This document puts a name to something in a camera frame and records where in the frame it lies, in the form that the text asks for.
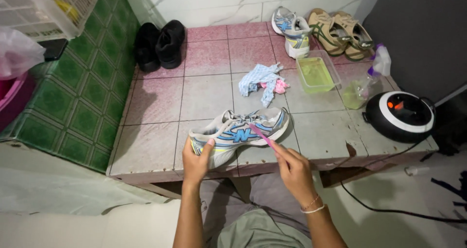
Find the pink toothbrush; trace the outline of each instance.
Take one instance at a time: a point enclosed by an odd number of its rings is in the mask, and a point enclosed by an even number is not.
[[[271,143],[271,140],[267,137],[265,137],[263,135],[263,133],[261,133],[261,130],[255,126],[254,124],[250,123],[249,124],[251,130],[253,130],[256,134],[260,135],[260,137],[262,137],[262,139],[264,139],[266,141],[266,143],[269,145],[269,147],[271,147],[271,149],[273,149],[274,151],[276,151],[273,147],[272,147],[272,143]]]

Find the person's left hand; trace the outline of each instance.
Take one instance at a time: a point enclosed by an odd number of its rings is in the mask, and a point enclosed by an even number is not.
[[[208,170],[209,153],[214,148],[214,139],[210,138],[200,156],[196,156],[191,148],[190,137],[186,139],[182,152],[184,183],[200,184]]]

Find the pink cloth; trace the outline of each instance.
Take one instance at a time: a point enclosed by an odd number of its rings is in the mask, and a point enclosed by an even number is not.
[[[262,88],[266,88],[266,83],[260,83]],[[285,88],[290,87],[290,85],[286,84],[284,81],[281,79],[276,80],[276,87],[274,88],[274,92],[277,94],[283,94],[285,93]]]

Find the beige sneaker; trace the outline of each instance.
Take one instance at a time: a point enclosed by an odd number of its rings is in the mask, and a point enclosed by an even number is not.
[[[334,13],[332,17],[336,24],[344,27],[347,33],[352,36],[352,40],[346,48],[347,59],[356,62],[371,56],[374,46],[373,40],[358,20],[343,11]]]
[[[341,55],[352,37],[340,24],[334,22],[323,9],[315,8],[310,12],[308,25],[311,34],[318,39],[330,56]]]

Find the black shoe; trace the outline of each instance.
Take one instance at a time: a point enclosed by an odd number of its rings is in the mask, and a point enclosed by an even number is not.
[[[155,45],[160,34],[161,31],[152,23],[143,24],[136,34],[133,52],[143,72],[154,72],[161,67],[161,62],[155,53]]]
[[[155,45],[155,52],[165,69],[173,69],[182,63],[182,44],[185,41],[185,28],[177,20],[168,22],[161,30]]]

